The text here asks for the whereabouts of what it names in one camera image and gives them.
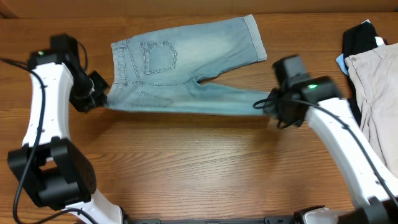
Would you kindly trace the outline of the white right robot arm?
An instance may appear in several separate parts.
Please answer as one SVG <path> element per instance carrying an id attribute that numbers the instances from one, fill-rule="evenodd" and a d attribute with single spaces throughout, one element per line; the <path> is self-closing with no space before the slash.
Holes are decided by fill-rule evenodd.
<path id="1" fill-rule="evenodd" d="M 308 123 L 338 166 L 354 205 L 352 211 L 316 208 L 301 215 L 301 222 L 397 223 L 397 178 L 374 153 L 333 80 L 311 78 L 298 55 L 272 67 L 279 88 L 268 105 L 276 110 L 278 126 Z"/>

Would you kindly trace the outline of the light blue denim shorts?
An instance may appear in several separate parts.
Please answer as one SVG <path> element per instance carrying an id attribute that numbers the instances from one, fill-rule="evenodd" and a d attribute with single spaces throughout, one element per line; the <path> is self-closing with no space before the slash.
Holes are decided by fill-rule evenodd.
<path id="1" fill-rule="evenodd" d="M 260 114 L 254 103 L 267 98 L 211 82 L 267 58 L 252 15 L 135 35 L 111 48 L 112 110 L 253 116 Z"/>

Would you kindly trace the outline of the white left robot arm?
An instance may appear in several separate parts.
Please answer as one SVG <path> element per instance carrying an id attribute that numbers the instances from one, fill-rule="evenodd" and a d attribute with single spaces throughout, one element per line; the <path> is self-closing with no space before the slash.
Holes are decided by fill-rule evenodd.
<path id="1" fill-rule="evenodd" d="M 70 107 L 88 112 L 103 106 L 108 88 L 98 73 L 87 73 L 82 49 L 75 38 L 59 34 L 51 36 L 49 49 L 32 52 L 28 61 L 7 61 L 32 80 L 29 126 L 21 148 L 7 157 L 19 182 L 14 206 L 25 192 L 56 217 L 71 213 L 84 223 L 123 224 L 128 221 L 124 210 L 98 190 L 93 166 L 70 139 Z"/>

